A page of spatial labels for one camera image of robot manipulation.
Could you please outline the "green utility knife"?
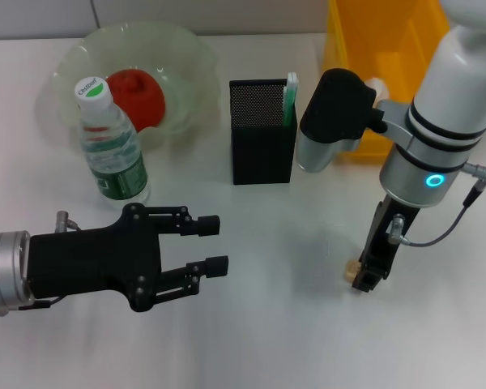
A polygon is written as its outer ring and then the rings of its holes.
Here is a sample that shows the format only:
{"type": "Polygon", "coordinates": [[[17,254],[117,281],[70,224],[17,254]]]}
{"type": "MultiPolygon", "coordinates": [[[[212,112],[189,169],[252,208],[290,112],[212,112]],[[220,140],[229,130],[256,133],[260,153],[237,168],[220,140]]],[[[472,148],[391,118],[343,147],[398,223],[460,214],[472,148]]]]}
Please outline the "green utility knife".
{"type": "Polygon", "coordinates": [[[283,125],[288,126],[292,121],[293,107],[296,101],[298,77],[295,72],[289,72],[286,85],[283,87],[283,125]]]}

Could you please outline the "black mesh pen holder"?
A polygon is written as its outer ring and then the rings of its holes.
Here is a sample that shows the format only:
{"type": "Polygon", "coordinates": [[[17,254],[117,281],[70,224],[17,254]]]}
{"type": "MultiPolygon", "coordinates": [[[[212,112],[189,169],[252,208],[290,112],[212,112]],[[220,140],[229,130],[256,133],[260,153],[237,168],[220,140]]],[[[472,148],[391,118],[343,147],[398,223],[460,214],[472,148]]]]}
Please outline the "black mesh pen holder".
{"type": "Polygon", "coordinates": [[[284,122],[286,79],[229,82],[232,183],[261,185],[289,183],[297,118],[284,122]]]}

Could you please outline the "pale green fruit plate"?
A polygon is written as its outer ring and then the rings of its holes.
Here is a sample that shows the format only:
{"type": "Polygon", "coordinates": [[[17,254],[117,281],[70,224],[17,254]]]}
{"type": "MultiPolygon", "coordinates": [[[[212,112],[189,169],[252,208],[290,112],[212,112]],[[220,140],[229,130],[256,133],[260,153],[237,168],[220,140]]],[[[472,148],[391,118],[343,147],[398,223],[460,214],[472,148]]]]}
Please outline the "pale green fruit plate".
{"type": "Polygon", "coordinates": [[[105,79],[117,71],[136,69],[158,82],[166,104],[163,121],[139,136],[143,150],[149,152],[165,142],[189,146],[218,125],[216,67],[214,50],[175,24],[127,22],[100,28],[78,40],[45,81],[36,98],[36,124],[48,143],[79,152],[76,83],[88,76],[105,79]]]}

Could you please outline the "yellow plastic bin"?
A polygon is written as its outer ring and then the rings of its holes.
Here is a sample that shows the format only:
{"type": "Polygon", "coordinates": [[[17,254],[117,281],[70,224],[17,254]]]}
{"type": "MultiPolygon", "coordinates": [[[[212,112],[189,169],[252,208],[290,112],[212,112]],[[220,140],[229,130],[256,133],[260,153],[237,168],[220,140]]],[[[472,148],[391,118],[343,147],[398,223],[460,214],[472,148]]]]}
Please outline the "yellow plastic bin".
{"type": "Polygon", "coordinates": [[[322,68],[338,67],[386,85],[409,103],[450,26],[439,0],[329,0],[322,68]]]}

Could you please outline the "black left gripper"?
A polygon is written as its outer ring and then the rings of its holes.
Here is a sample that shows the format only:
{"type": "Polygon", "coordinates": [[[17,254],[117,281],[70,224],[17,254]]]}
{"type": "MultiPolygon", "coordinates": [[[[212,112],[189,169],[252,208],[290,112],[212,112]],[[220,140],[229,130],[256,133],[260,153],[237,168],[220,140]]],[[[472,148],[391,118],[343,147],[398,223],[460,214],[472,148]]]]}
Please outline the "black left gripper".
{"type": "Polygon", "coordinates": [[[28,287],[37,299],[113,290],[135,312],[199,294],[203,277],[228,274],[227,255],[161,271],[157,234],[220,234],[217,215],[194,219],[186,206],[131,203],[110,226],[31,236],[28,287]]]}

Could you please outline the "clear green-label water bottle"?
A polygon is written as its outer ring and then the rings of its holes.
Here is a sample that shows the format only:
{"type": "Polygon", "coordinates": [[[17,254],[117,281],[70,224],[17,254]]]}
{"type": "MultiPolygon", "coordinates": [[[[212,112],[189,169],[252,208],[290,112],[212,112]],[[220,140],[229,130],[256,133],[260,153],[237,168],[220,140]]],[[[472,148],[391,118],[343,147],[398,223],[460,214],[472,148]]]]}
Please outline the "clear green-label water bottle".
{"type": "Polygon", "coordinates": [[[127,114],[113,101],[105,79],[81,79],[75,85],[79,142],[103,196],[114,207],[145,203],[151,186],[139,137],[127,114]]]}

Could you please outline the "white paper ball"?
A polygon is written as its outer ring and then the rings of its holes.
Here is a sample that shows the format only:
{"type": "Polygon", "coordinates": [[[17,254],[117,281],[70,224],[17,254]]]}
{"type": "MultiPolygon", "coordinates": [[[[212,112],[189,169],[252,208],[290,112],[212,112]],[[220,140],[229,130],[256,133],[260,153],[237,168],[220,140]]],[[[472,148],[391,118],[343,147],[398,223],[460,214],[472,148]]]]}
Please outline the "white paper ball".
{"type": "Polygon", "coordinates": [[[371,78],[365,84],[376,92],[377,100],[386,100],[390,98],[390,91],[383,79],[371,78]]]}

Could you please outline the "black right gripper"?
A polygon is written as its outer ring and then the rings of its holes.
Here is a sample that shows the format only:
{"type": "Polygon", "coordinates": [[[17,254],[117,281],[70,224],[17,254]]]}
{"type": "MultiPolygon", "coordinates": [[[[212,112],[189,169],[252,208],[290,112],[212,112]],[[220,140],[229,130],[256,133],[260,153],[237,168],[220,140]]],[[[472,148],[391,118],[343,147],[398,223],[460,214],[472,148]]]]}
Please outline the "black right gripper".
{"type": "Polygon", "coordinates": [[[354,279],[352,287],[361,292],[372,291],[380,281],[386,280],[391,272],[399,244],[389,243],[389,234],[395,216],[400,215],[404,219],[401,234],[408,232],[420,209],[400,203],[389,195],[378,204],[371,224],[366,244],[361,255],[361,269],[354,279]],[[379,263],[380,276],[373,267],[367,263],[379,263]]]}

